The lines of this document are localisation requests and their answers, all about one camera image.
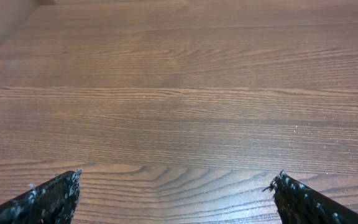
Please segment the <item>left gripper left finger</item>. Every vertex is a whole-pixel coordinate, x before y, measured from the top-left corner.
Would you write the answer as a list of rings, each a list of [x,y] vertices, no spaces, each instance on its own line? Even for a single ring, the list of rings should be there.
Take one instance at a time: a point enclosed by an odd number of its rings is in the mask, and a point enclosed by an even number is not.
[[[80,199],[81,169],[66,171],[0,204],[0,224],[71,223]]]

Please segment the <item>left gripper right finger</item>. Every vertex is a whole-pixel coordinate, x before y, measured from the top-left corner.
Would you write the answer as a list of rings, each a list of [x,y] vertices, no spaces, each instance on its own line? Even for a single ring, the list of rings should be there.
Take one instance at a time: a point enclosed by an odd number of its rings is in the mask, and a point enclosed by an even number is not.
[[[283,171],[268,187],[282,224],[358,224],[358,213]]]

